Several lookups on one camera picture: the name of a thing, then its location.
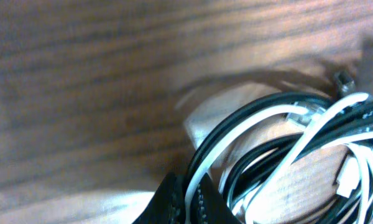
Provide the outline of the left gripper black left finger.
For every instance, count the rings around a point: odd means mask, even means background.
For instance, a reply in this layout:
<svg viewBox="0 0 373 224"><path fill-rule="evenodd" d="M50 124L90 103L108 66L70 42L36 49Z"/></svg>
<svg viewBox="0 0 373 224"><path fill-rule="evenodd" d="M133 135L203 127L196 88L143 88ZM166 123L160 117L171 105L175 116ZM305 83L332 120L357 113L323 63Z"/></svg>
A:
<svg viewBox="0 0 373 224"><path fill-rule="evenodd" d="M182 185L183 176L169 172L132 224L183 224L185 203Z"/></svg>

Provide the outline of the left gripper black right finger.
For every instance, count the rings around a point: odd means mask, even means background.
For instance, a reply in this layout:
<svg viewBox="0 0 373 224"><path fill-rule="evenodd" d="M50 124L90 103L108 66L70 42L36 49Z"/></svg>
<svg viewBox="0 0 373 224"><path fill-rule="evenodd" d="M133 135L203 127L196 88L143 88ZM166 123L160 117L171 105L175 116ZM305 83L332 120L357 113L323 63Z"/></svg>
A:
<svg viewBox="0 0 373 224"><path fill-rule="evenodd" d="M195 224L241 224L205 174L195 192Z"/></svg>

